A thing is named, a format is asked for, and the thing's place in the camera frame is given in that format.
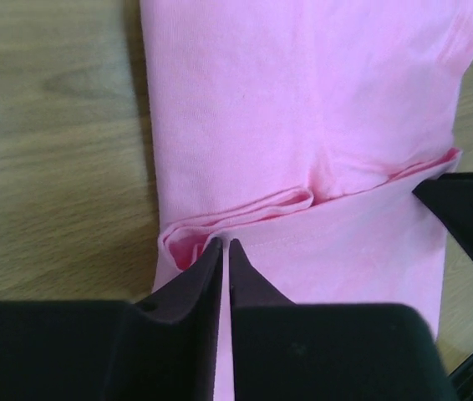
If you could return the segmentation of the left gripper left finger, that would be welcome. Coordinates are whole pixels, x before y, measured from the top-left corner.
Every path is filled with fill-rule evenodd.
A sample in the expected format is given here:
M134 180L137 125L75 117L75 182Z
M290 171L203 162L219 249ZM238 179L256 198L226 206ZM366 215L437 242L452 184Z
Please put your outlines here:
M199 258L144 301L138 373L149 400L211 400L216 366L223 244L212 239Z

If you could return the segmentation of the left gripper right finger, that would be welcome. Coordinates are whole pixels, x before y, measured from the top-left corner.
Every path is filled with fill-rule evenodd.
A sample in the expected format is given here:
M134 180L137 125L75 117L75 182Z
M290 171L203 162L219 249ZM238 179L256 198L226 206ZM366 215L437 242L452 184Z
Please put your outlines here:
M296 400L296 305L257 271L239 240L229 247L229 284L235 399Z

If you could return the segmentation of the pink t shirt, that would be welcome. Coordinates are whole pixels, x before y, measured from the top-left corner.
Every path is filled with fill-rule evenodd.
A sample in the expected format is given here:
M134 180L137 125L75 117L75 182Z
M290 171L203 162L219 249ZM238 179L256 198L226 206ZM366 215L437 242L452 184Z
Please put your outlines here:
M218 238L211 400L236 400L229 247L296 305L296 400L453 400L434 345L473 1L143 1L155 289Z

